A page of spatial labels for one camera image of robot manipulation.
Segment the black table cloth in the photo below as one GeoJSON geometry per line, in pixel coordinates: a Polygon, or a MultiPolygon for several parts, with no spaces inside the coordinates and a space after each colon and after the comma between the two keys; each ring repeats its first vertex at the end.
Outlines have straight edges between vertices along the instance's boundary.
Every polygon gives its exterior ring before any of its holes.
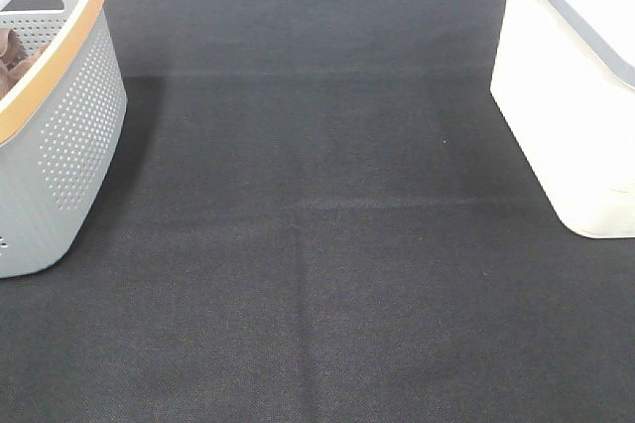
{"type": "Polygon", "coordinates": [[[107,0],[88,219],[1,284],[5,422],[630,422],[634,243],[556,218],[505,0],[107,0]]]}

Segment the grey perforated laundry basket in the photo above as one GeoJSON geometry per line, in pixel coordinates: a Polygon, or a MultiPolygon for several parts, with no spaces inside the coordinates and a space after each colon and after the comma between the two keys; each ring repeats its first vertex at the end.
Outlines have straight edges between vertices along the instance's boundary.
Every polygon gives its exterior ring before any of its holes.
{"type": "Polygon", "coordinates": [[[5,10],[27,55],[48,44],[1,98],[1,274],[27,275],[70,249],[107,174],[127,95],[105,0],[5,10]]]}

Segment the white storage bin grey rim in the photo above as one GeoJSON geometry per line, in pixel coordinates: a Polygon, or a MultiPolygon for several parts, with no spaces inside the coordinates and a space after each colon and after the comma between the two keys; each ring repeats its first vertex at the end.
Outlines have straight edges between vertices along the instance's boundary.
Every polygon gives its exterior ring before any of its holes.
{"type": "Polygon", "coordinates": [[[506,0],[490,90],[560,221],[634,234],[634,0],[506,0]]]}

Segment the brown towel in basket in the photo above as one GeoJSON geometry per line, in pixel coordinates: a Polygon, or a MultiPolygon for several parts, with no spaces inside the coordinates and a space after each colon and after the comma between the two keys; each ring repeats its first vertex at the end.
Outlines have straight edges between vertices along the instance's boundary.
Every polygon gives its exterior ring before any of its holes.
{"type": "Polygon", "coordinates": [[[31,55],[27,55],[17,33],[9,28],[1,29],[1,98],[8,94],[47,47],[48,44],[44,44],[31,55]]]}

